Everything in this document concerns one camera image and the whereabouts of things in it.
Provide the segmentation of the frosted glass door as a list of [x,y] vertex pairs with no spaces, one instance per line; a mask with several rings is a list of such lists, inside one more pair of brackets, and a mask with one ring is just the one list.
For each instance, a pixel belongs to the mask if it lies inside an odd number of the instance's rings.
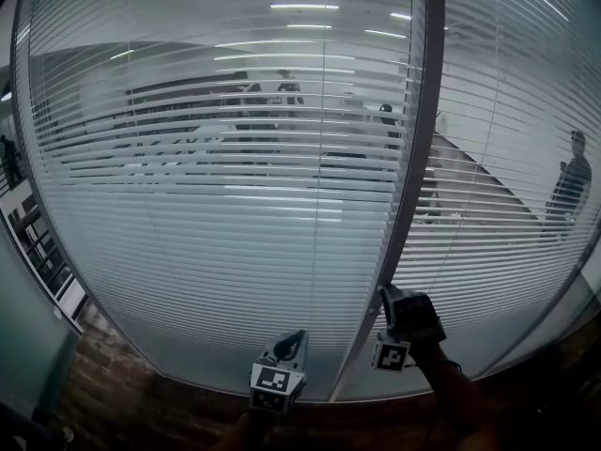
[[38,422],[49,419],[79,339],[0,223],[0,402]]

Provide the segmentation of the person's right forearm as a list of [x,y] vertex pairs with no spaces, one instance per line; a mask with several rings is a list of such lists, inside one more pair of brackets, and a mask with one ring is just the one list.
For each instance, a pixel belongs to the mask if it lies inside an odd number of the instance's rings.
[[501,451],[494,413],[485,395],[446,356],[440,344],[411,344],[409,355],[459,438],[456,451]]

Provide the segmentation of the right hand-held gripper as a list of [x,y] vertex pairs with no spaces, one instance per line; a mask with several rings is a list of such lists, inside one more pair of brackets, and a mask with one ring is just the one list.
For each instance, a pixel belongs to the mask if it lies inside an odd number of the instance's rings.
[[[397,287],[393,284],[382,285],[378,288],[388,330],[393,330],[395,325],[396,291]],[[378,332],[373,353],[373,368],[380,371],[402,372],[405,368],[410,343],[401,340],[388,330]]]

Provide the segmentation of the black stair railing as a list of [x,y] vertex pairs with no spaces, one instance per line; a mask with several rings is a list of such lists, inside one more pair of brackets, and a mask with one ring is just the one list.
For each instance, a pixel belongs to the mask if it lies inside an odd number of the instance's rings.
[[35,197],[29,195],[22,207],[22,210],[14,210],[8,219],[26,256],[46,287],[56,297],[71,276],[69,266],[54,243]]

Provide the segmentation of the person's left forearm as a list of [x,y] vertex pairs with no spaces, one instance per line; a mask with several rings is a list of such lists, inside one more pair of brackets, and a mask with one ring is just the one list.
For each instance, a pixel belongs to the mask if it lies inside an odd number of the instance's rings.
[[254,451],[272,429],[274,414],[257,408],[246,409],[209,451]]

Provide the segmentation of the person's right hand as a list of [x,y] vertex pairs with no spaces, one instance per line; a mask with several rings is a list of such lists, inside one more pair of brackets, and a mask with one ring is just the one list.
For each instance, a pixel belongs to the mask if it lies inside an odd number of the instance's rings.
[[411,344],[438,344],[447,338],[428,295],[405,289],[399,289],[393,300],[392,330],[401,341]]

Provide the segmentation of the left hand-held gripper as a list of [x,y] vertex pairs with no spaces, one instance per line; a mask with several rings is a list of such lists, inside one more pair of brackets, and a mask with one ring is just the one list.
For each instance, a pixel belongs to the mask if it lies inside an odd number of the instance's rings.
[[306,385],[308,334],[285,332],[268,341],[253,363],[250,405],[266,412],[287,412]]

